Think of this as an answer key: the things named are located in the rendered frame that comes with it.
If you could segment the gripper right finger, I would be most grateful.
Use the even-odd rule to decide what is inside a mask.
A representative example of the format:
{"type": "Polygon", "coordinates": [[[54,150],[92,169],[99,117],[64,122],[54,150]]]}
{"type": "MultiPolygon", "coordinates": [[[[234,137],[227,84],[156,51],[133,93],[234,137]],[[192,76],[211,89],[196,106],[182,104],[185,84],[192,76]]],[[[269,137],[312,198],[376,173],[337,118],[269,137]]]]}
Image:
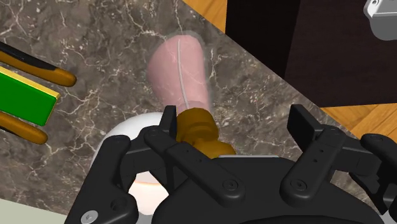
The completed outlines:
{"type": "Polygon", "coordinates": [[[381,134],[349,137],[319,123],[301,104],[290,107],[287,128],[302,150],[280,184],[288,215],[397,215],[397,143],[381,134]],[[330,183],[344,171],[376,211],[330,183]]]}

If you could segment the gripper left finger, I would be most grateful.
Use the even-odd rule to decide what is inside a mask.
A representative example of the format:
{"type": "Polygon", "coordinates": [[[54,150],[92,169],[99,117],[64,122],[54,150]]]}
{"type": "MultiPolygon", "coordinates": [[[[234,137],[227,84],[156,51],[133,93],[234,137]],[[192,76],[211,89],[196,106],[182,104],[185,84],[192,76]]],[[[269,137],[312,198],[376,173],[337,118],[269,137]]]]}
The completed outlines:
{"type": "Polygon", "coordinates": [[[176,141],[175,106],[166,106],[159,125],[143,128],[135,139],[106,138],[64,224],[136,224],[136,199],[129,188],[140,172],[165,168],[166,187],[174,190],[174,168],[223,207],[243,201],[245,186],[188,143],[176,141]]]}

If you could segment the white bowl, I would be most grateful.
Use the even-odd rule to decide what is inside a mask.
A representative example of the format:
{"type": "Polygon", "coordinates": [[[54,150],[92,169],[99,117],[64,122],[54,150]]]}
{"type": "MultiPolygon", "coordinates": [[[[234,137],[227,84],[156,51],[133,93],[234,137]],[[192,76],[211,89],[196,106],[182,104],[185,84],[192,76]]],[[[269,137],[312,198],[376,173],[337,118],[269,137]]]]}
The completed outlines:
{"type": "MultiPolygon", "coordinates": [[[[99,143],[93,155],[91,165],[105,138],[115,135],[126,135],[133,140],[139,135],[141,129],[147,126],[158,125],[161,117],[162,112],[144,113],[128,118],[116,125],[99,143]]],[[[137,174],[135,181],[129,189],[129,194],[136,198],[140,218],[151,218],[154,215],[155,209],[169,195],[166,189],[149,171],[137,174]]]]}

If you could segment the pink soap bottle amber pump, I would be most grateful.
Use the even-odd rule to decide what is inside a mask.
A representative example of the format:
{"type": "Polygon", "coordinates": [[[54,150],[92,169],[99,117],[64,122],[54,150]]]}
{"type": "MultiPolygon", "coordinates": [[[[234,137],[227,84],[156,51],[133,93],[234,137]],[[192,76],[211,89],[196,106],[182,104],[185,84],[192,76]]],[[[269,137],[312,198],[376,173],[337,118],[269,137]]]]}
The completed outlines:
{"type": "Polygon", "coordinates": [[[236,154],[219,140],[211,113],[204,51],[191,34],[177,34],[161,43],[151,56],[146,73],[154,94],[165,106],[175,106],[178,142],[186,142],[209,158],[236,154]]]}

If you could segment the green yellow sponge block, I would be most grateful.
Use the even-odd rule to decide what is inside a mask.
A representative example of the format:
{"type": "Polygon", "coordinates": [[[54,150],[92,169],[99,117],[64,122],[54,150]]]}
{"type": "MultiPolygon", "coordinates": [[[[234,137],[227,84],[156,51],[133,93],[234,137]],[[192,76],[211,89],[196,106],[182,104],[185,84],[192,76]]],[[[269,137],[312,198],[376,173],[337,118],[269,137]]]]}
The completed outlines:
{"type": "Polygon", "coordinates": [[[60,94],[0,66],[0,111],[44,126],[60,94]]]}

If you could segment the orange black handled tool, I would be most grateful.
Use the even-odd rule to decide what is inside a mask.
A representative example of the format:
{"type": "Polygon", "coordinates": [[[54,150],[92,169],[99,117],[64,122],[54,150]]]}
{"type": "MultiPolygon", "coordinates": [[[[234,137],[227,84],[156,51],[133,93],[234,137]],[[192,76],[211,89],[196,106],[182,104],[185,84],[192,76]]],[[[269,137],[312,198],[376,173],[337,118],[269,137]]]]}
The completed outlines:
{"type": "MultiPolygon", "coordinates": [[[[76,77],[72,73],[37,59],[1,41],[0,62],[64,87],[72,87],[76,83],[76,77]]],[[[47,134],[31,124],[27,120],[0,111],[0,129],[32,143],[46,143],[48,140],[47,134]]]]}

